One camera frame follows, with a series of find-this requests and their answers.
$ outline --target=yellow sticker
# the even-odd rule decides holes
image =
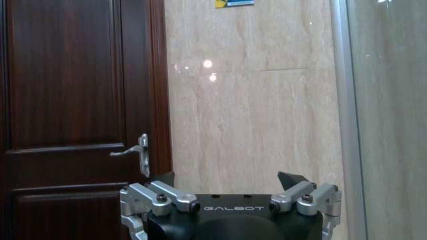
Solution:
[[[253,4],[254,0],[214,0],[214,7],[217,9]]]

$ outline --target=dark brown door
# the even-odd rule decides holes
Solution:
[[[1,239],[118,240],[118,189],[172,170],[162,0],[0,0]]]

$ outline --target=screw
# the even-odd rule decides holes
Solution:
[[[166,196],[162,193],[157,195],[156,199],[158,203],[164,203],[168,200]]]
[[[189,204],[189,212],[194,214],[198,211],[200,211],[200,203],[198,201],[192,201]]]
[[[276,202],[270,202],[268,205],[269,211],[272,211],[273,213],[277,213],[280,211],[280,206]]]
[[[306,203],[312,203],[313,202],[313,196],[310,196],[309,194],[304,194],[300,198]]]

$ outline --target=silver lever handle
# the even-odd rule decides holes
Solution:
[[[149,178],[149,156],[148,156],[148,135],[144,133],[137,138],[137,145],[121,152],[110,152],[110,157],[118,157],[129,153],[138,153],[138,168],[140,173]]]

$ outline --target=glass panel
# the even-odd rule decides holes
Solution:
[[[427,0],[348,0],[369,240],[425,240]]]

